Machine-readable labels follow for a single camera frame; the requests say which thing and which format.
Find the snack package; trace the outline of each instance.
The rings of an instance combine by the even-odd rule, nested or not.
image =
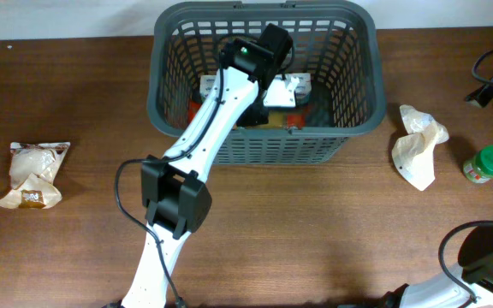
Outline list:
[[[18,142],[10,144],[13,156],[10,164],[10,186],[16,189],[30,174],[52,184],[66,156],[69,142],[28,145]]]
[[[0,200],[6,209],[49,209],[62,200],[62,195],[49,182],[30,174],[24,183]]]
[[[52,186],[70,143],[10,144],[10,192],[0,200],[7,209],[49,209],[62,195]]]

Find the gray basket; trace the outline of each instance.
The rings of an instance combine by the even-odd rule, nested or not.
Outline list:
[[[312,75],[306,127],[239,128],[229,133],[214,163],[321,163],[348,137],[377,127],[386,103],[376,29],[364,9],[346,1],[170,7],[155,25],[147,101],[151,123],[180,136],[193,89],[202,75],[216,74],[214,42],[228,33],[258,36],[270,23],[286,28],[294,40],[289,72]]]

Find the small bottle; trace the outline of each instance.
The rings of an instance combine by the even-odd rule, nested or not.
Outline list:
[[[475,157],[464,162],[463,174],[473,183],[493,179],[493,145],[486,146]]]

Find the brown table surface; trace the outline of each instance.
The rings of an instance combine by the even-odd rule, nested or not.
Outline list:
[[[493,108],[463,102],[480,86],[470,69],[493,48],[493,28],[377,34],[389,106],[375,131],[322,165],[212,168],[211,212],[173,274],[190,305],[378,298],[440,273],[437,248],[451,228],[493,219],[493,180],[474,185],[459,167],[493,144]],[[101,307],[128,291],[145,234],[116,208],[116,168],[173,143],[146,114],[151,44],[0,41],[0,198],[11,141],[72,143],[55,181],[60,204],[0,208],[0,307]],[[493,74],[493,57],[481,74]],[[450,133],[435,149],[437,179],[424,192],[390,160],[406,134],[401,104],[431,113]],[[122,199],[144,215],[137,166],[122,177]],[[450,243],[449,263],[463,236]]]

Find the brown label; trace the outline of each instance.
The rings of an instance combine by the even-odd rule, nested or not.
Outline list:
[[[41,191],[22,191],[22,203],[20,209],[43,209],[43,193]]]

